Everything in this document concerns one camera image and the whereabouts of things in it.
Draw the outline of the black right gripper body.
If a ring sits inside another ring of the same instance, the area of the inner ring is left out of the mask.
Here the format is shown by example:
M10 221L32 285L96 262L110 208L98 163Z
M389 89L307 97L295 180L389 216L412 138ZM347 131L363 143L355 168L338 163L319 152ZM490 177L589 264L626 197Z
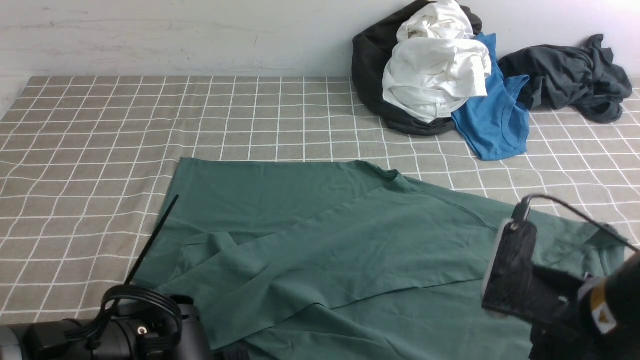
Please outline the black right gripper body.
M580 360L588 351L578 302L586 282L569 272L536 265L536 245L537 228L532 223L514 219L503 223L483 279L482 309L530 325L531 360Z

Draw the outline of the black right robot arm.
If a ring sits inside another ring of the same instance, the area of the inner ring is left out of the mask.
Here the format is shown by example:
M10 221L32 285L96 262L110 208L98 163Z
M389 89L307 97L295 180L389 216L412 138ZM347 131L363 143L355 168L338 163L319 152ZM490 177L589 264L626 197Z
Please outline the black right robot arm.
M637 360L639 256L608 276L533 262L537 228L506 221L483 278L482 309L531 325L531 360Z

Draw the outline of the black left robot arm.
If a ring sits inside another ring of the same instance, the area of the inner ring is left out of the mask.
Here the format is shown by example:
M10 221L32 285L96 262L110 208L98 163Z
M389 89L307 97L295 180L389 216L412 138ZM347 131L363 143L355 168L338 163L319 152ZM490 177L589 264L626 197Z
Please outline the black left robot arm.
M88 325L88 320L22 323L1 326L3 360L248 360L243 345L212 350L194 299L172 294L169 298L182 313L182 338L171 350L144 350L144 338L171 335L178 327L170 316L150 304L130 303L118 307L96 348L83 339L66 338L66 332Z

